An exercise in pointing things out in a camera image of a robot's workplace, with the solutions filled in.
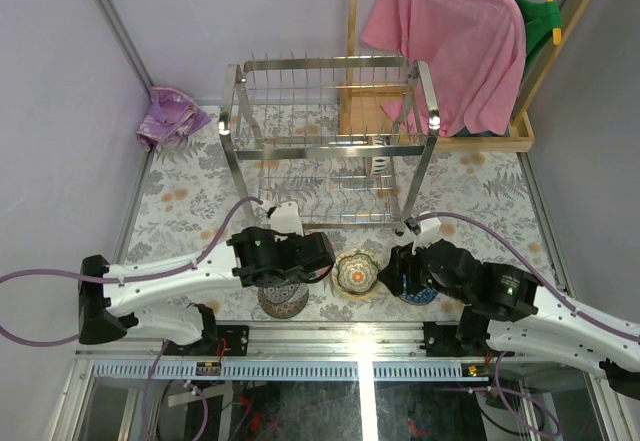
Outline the blue triangle patterned bowl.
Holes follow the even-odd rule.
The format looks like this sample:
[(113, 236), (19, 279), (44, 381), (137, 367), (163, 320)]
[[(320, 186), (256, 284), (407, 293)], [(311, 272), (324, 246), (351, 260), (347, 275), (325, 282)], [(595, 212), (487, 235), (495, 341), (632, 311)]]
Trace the blue triangle patterned bowl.
[(414, 294), (405, 292), (400, 295), (399, 299), (413, 306), (425, 306), (433, 302), (437, 296), (437, 291), (430, 288), (424, 288)]

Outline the black white patterned bowl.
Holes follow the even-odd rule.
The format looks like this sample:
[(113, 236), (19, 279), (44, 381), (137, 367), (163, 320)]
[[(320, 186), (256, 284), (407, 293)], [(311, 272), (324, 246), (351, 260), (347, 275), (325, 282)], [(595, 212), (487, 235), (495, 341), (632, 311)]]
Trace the black white patterned bowl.
[(258, 289), (258, 302), (262, 310), (276, 319), (290, 319), (300, 314), (309, 300), (306, 284), (291, 284)]

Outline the striped white bowl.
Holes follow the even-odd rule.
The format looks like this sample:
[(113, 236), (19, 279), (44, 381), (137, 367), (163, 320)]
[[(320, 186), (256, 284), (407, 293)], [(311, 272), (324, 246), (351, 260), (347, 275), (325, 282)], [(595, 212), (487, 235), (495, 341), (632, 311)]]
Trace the striped white bowl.
[[(371, 146), (385, 146), (385, 140), (382, 137), (371, 137), (369, 139)], [(389, 158), (382, 156), (369, 157), (366, 161), (366, 173), (368, 176), (380, 176), (386, 172)]]

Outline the steel two-tier dish rack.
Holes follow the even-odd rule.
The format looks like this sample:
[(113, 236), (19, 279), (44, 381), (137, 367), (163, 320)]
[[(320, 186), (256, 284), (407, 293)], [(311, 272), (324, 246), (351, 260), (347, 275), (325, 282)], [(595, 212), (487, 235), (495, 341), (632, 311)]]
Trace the steel two-tier dish rack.
[[(375, 96), (380, 114), (340, 132), (340, 94), (401, 86)], [(401, 55), (251, 59), (226, 68), (218, 133), (238, 195), (294, 201), (309, 228), (385, 227), (404, 234), (440, 131), (429, 66)], [(385, 146), (371, 146), (382, 137)], [(388, 157), (370, 177), (369, 157)]]

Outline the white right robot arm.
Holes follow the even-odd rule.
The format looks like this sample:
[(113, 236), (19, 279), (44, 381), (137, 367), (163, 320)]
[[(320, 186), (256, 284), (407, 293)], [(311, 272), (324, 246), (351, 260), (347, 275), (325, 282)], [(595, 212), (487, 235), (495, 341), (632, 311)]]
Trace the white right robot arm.
[(448, 241), (392, 249), (379, 281), (400, 297), (431, 289), (463, 304), (455, 327), (430, 326), (435, 356), (513, 352), (567, 365), (639, 397), (639, 327), (587, 305), (559, 300), (515, 266), (482, 262)]

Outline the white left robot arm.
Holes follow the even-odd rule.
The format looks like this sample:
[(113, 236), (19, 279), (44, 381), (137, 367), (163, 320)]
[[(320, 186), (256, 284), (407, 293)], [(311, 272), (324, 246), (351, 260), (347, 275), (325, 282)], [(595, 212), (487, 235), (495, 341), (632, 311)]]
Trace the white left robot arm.
[(314, 284), (331, 271), (335, 254), (322, 232), (307, 235), (249, 227), (199, 258), (117, 265), (85, 258), (79, 283), (79, 342), (101, 345), (127, 336), (161, 337), (197, 355), (219, 342), (213, 311), (173, 297), (212, 289), (275, 288)]

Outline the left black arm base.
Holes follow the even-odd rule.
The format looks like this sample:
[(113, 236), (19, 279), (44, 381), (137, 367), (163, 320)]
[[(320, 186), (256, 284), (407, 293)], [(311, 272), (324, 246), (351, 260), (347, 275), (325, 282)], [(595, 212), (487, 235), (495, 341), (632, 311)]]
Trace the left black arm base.
[(217, 337), (204, 337), (187, 346), (169, 342), (164, 354), (168, 356), (245, 357), (248, 353), (250, 327), (248, 325), (222, 325)]

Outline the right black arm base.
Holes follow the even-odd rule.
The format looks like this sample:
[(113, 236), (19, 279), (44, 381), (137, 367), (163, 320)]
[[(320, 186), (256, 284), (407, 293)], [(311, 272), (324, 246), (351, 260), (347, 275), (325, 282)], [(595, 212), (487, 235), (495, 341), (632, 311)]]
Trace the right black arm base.
[(427, 357), (485, 357), (492, 352), (484, 325), (424, 322), (422, 330), (424, 341), (420, 348)]

